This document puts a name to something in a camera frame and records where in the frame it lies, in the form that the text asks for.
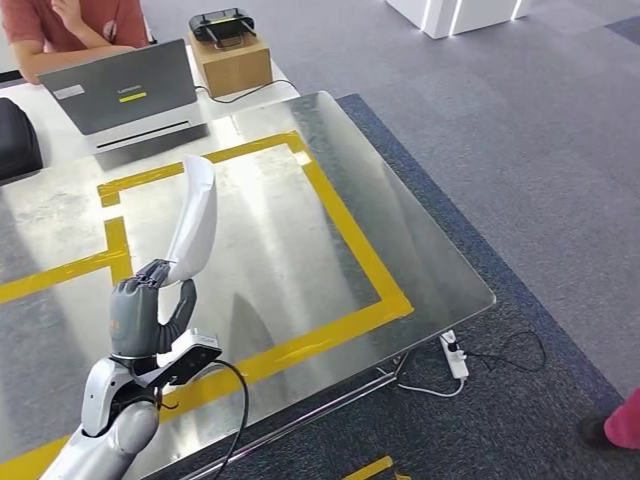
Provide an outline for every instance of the person's hand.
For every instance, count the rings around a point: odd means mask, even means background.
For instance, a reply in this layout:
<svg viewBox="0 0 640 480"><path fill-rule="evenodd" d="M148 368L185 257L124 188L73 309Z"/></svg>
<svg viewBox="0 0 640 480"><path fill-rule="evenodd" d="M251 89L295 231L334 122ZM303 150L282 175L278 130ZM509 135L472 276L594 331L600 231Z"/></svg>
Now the person's hand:
<svg viewBox="0 0 640 480"><path fill-rule="evenodd" d="M80 10L80 0L51 0L51 7L71 33L75 34L85 27Z"/></svg>

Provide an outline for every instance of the stainless steel tabletop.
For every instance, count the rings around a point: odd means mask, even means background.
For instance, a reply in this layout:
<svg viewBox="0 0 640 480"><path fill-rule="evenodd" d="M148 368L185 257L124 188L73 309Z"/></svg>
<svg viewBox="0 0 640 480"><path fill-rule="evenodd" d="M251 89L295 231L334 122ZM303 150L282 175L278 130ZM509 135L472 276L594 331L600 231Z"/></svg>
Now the stainless steel tabletop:
<svg viewBox="0 0 640 480"><path fill-rule="evenodd" d="M192 326L251 382L250 423L495 300L326 93L54 165L0 187L0 478L35 478L77 427L88 370L109 353L112 284L165 256L181 156L212 152L218 230ZM161 321L177 299L163 290ZM179 408L127 478L233 432L238 388L214 372L169 393Z"/></svg>

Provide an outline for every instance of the yellow tape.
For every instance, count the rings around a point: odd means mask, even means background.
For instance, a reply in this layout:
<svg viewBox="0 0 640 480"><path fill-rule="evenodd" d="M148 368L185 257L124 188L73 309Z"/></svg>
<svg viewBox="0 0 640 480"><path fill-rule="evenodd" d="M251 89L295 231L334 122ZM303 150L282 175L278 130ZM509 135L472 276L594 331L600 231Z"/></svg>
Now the yellow tape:
<svg viewBox="0 0 640 480"><path fill-rule="evenodd" d="M137 100L139 98L144 98L146 96L146 92L136 93L135 95L129 95L128 97L122 97L118 99L120 103L127 103L131 102L131 100Z"/></svg>
<svg viewBox="0 0 640 480"><path fill-rule="evenodd" d="M383 472L392 466L393 460L392 460L391 457L383 457L370 465L367 465L365 468L361 468L357 472L347 475L343 480L367 480L368 478L371 478L374 475L377 475L378 473Z"/></svg>
<svg viewBox="0 0 640 480"><path fill-rule="evenodd" d="M106 221L104 228L107 239L107 251L0 285L0 303L11 302L26 295L46 290L54 285L105 267L112 268L112 279L114 282L131 276L131 267L129 260L129 249L124 233L125 224L122 218Z"/></svg>
<svg viewBox="0 0 640 480"><path fill-rule="evenodd" d="M98 185L98 195L100 195L103 207L112 207L120 203L119 192L122 190L138 187L173 175L180 175L183 171L184 168L183 168L182 163L172 163L164 167L154 168L152 170Z"/></svg>
<svg viewBox="0 0 640 480"><path fill-rule="evenodd" d="M258 353L238 362L237 367L242 372L248 383L255 383L263 380L314 355L318 355L330 348L358 337L385 323L408 315L413 311L411 303L405 297L391 274L386 270L386 267L376 254L375 250L369 244L367 238L355 223L355 220L353 219L351 213L343 203L342 199L333 188L331 183L322 172L320 166L315 162L311 152L309 151L297 132L274 135L211 153L205 155L205 157L211 162L217 163L278 145L288 145L294 154L303 152L308 156L309 161L302 165L301 168L320 198L336 228L340 232L365 274L368 277L371 285L377 292L380 300L357 312L316 328L307 334L276 345L266 352ZM183 168L181 163L174 163L118 180L113 180L100 185L97 190L100 196L102 205L103 207L109 207L120 202L119 193L121 191L178 175L183 172ZM105 222L105 232L108 246L106 252L78 260L66 266L58 267L57 269L54 269L53 271L54 273L53 274L51 273L52 272L51 270L36 274L35 276L44 276L38 277L38 281L35 283L33 281L29 283L29 278L30 277L27 277L26 279L12 282L12 284L17 285L2 285L0 286L0 302L7 301L5 298L18 298L37 291L32 290L32 288L42 290L56 283L74 278L66 276L69 271L72 273L79 272L74 275L78 276L108 265L111 268L112 280L114 283L131 276L132 269L124 220L122 217L118 217L106 221ZM88 263L89 260L92 260L94 263ZM175 410L162 410L160 419L164 422L174 418L233 392L238 387L239 383L238 379L228 370L215 372L165 396L167 403L177 403L178 406ZM59 439L16 457L9 462L0 464L0 478L35 478L42 474L44 469L42 466L48 465L53 461L61 445L63 445L63 441L63 439ZM383 465L383 460L385 459L379 460L372 465ZM349 476L347 478L353 480L354 478L368 477Z"/></svg>

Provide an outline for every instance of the cardboard box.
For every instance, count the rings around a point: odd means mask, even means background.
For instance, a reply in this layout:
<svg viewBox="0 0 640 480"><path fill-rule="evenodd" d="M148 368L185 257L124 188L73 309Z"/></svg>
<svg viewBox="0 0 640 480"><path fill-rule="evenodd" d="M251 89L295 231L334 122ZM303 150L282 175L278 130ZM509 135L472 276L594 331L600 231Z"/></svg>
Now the cardboard box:
<svg viewBox="0 0 640 480"><path fill-rule="evenodd" d="M259 87L273 80L271 55L260 36L244 35L244 44L218 49L198 42L189 32L189 41L200 75L214 97Z"/></svg>

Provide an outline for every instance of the power strip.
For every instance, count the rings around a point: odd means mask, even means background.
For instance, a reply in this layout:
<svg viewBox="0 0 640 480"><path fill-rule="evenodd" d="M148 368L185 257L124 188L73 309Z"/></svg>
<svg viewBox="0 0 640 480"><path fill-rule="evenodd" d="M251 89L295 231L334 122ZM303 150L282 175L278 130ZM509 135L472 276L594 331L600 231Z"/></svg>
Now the power strip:
<svg viewBox="0 0 640 480"><path fill-rule="evenodd" d="M464 380L469 377L469 370L464 361L466 355L456 342L456 334L453 330L445 332L440 336L440 343L445 350L445 356L449 362L451 374L457 380Z"/></svg>

